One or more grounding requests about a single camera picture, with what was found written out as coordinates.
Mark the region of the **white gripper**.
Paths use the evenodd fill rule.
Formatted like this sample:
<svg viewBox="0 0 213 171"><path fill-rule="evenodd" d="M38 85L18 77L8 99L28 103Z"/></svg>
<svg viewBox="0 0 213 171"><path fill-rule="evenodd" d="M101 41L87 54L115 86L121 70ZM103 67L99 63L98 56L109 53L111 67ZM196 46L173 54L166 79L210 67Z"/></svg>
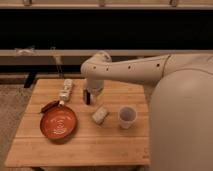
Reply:
<svg viewBox="0 0 213 171"><path fill-rule="evenodd" d="M91 96L92 96L92 102L94 104L98 104L101 101L102 94L103 94L103 87L104 87L104 81L103 80L97 80L97 79L86 79L86 88L83 90L83 99L86 105L91 104Z"/></svg>

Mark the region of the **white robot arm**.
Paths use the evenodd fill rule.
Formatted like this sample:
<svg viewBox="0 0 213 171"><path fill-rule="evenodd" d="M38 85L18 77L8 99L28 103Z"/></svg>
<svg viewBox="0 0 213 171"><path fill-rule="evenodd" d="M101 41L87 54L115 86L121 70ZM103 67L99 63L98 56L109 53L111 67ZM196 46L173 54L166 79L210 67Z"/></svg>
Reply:
<svg viewBox="0 0 213 171"><path fill-rule="evenodd" d="M213 171L213 54L114 62L98 52L81 65L89 91L105 80L153 84L150 171Z"/></svg>

